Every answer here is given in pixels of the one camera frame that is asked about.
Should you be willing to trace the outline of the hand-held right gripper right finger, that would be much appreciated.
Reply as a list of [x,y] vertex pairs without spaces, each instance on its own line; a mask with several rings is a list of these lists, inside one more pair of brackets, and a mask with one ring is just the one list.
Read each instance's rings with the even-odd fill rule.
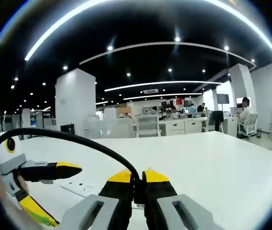
[[148,169],[142,172],[144,215],[150,230],[221,230],[213,215],[186,194],[177,194],[170,180]]

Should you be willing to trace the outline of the person's left hand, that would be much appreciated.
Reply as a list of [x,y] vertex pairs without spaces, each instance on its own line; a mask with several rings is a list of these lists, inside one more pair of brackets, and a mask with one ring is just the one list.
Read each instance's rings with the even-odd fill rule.
[[0,175],[0,203],[4,208],[14,208],[24,212],[13,192],[25,192],[29,195],[28,186],[23,177],[13,175],[12,172]]

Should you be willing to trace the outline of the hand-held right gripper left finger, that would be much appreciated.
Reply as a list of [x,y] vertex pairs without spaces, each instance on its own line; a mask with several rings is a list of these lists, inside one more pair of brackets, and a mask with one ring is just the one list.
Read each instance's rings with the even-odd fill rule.
[[129,170],[111,176],[98,195],[69,208],[60,230],[126,230],[132,214],[134,180]]

